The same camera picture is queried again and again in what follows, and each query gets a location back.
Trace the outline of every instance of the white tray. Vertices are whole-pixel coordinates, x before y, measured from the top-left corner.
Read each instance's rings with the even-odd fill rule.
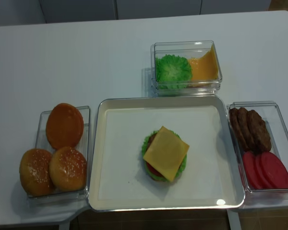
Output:
[[[144,170],[144,138],[161,126],[190,145],[173,183]],[[89,204],[94,210],[233,208],[244,201],[223,102],[216,96],[114,99],[98,109]]]

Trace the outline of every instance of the white table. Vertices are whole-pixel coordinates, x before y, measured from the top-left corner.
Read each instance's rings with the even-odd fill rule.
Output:
[[[18,166],[41,112],[88,105],[94,121],[106,98],[149,95],[152,44],[198,40],[215,42],[225,104],[276,101],[288,128],[287,11],[0,27],[0,225],[60,222],[86,208],[25,203]]]

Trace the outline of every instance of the floor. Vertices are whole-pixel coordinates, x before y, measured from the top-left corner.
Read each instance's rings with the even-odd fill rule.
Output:
[[[288,0],[272,0],[269,10],[287,10]],[[288,230],[288,209],[239,213],[242,230]],[[58,226],[13,230],[57,230]],[[95,213],[85,211],[70,230],[229,230],[225,210],[168,210]]]

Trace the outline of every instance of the cheese slice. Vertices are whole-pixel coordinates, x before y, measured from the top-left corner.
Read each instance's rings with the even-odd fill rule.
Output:
[[[162,127],[143,159],[172,182],[188,149],[188,144],[183,142],[172,131]]]

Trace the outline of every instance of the clear plastic box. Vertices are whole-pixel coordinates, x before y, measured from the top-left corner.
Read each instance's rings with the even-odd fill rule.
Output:
[[[62,192],[56,189],[52,194],[43,196],[27,195],[29,206],[55,204],[55,203],[68,202],[71,200],[82,200],[87,198],[88,196],[88,184],[89,184],[88,176],[91,174],[88,160],[91,110],[89,106],[77,107],[77,109],[80,111],[84,120],[84,131],[78,145],[75,148],[83,154],[83,156],[87,161],[87,168],[86,168],[87,178],[85,188],[71,192]],[[46,124],[50,113],[51,111],[45,111],[42,112],[40,115],[35,148],[45,149],[53,154],[55,152],[55,149],[51,147],[46,137]]]
[[[211,52],[211,55],[208,59],[205,59],[205,65],[211,63],[212,66],[215,66],[216,74],[213,79],[205,79],[199,73],[196,77],[197,80],[158,82],[156,78],[156,58],[175,55],[185,57],[188,60],[191,58],[198,60],[208,52]],[[213,41],[155,43],[151,46],[151,70],[153,92],[160,96],[215,94],[220,89],[222,81],[222,73]]]
[[[240,107],[245,107],[248,111],[253,109],[263,118],[271,137],[272,149],[270,152],[275,154],[282,161],[288,171],[288,132],[278,105],[275,102],[234,102],[233,104],[228,105],[228,110],[232,108],[239,109]],[[266,198],[271,198],[271,195],[274,196],[275,194],[277,194],[277,196],[274,196],[275,198],[279,198],[279,195],[282,195],[283,199],[288,199],[288,189],[254,189],[250,185],[242,163],[244,151],[239,146],[232,129],[231,135],[237,153],[242,182],[246,191],[252,193],[262,201]]]

